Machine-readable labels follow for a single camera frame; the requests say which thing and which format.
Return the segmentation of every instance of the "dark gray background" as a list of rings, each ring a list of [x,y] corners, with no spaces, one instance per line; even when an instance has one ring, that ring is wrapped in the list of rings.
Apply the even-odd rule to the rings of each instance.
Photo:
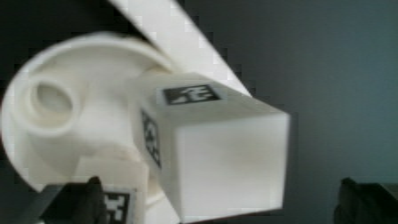
[[[218,223],[331,224],[342,178],[398,182],[398,1],[182,4],[255,96],[294,117],[285,210]],[[0,2],[6,80],[51,43],[95,30],[136,32],[102,8],[72,0]],[[35,193],[8,161],[0,167],[6,223]]]

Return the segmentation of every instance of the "black and white marker sticker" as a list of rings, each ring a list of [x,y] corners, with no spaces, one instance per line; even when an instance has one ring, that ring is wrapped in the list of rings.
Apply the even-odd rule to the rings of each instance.
[[[155,123],[154,118],[150,117],[145,110],[141,111],[143,114],[143,126],[145,126],[145,140],[147,140],[147,149],[152,154],[155,163],[159,168],[163,168],[161,162],[161,142],[159,142],[159,125]]]
[[[134,191],[106,192],[107,224],[134,224],[134,201]]]
[[[182,105],[221,100],[221,96],[210,85],[164,89],[164,96],[170,105]]]

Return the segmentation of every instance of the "white cube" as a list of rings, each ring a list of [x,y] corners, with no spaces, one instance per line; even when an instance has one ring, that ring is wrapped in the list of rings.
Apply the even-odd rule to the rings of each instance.
[[[186,223],[283,207],[290,116],[198,74],[127,82],[134,139]]]

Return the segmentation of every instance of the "black printed symbol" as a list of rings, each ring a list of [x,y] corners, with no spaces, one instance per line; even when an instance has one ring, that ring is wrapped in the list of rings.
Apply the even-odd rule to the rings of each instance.
[[[189,86],[164,90],[170,105],[221,100],[210,85]]]
[[[129,223],[129,206],[131,206],[131,194],[127,193],[106,193],[106,205],[109,214],[109,224],[131,224]]]
[[[159,164],[159,167],[163,167],[161,163],[161,144],[159,144],[159,125],[143,111],[143,125],[145,125],[145,138],[147,138],[147,149],[152,154],[155,163]]]

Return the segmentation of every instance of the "white strip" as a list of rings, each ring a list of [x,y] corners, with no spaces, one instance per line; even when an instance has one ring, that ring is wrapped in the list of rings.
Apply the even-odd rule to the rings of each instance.
[[[175,0],[109,0],[182,72],[198,72],[246,95],[250,91]]]

